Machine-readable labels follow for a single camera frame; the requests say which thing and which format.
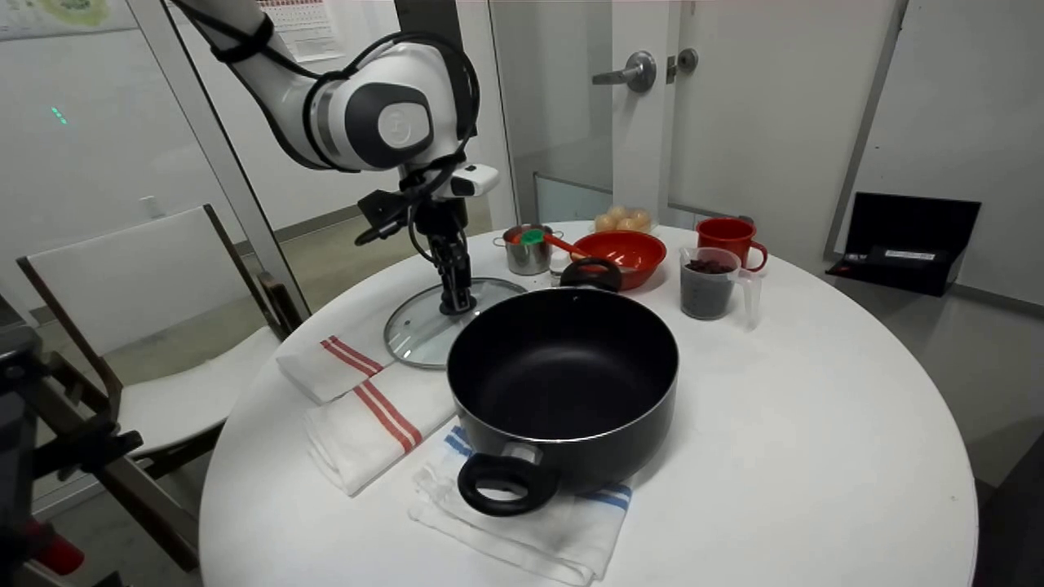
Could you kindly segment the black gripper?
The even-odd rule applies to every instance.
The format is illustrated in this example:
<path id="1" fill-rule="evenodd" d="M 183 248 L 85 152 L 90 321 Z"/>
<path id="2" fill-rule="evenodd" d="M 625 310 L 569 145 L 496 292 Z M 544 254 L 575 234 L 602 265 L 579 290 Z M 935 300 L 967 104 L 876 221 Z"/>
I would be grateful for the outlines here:
<path id="1" fill-rule="evenodd" d="M 391 239 L 409 227 L 413 239 L 428 239 L 420 254 L 441 274 L 441 314 L 458 316 L 478 308 L 470 285 L 470 259 L 455 261 L 455 248 L 468 227 L 468 201 L 488 195 L 501 183 L 501 169 L 488 162 L 458 162 L 443 169 L 420 169 L 401 183 L 398 194 L 376 190 L 358 209 L 369 221 L 355 234 L 358 244 Z"/>

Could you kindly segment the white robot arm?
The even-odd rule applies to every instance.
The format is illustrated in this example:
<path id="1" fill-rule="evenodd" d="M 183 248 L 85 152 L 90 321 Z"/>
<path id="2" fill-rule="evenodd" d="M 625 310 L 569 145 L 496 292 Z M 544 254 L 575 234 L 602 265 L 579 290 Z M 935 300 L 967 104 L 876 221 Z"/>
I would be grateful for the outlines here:
<path id="1" fill-rule="evenodd" d="M 465 199 L 494 185 L 496 172 L 468 161 L 481 121 L 481 78 L 468 51 L 438 32 L 401 30 L 337 73 L 309 73 L 286 51 L 263 0 L 172 2 L 248 87 L 290 161 L 398 172 L 395 190 L 358 199 L 369 221 L 358 244 L 398 227 L 426 234 L 441 274 L 441 310 L 474 310 Z"/>

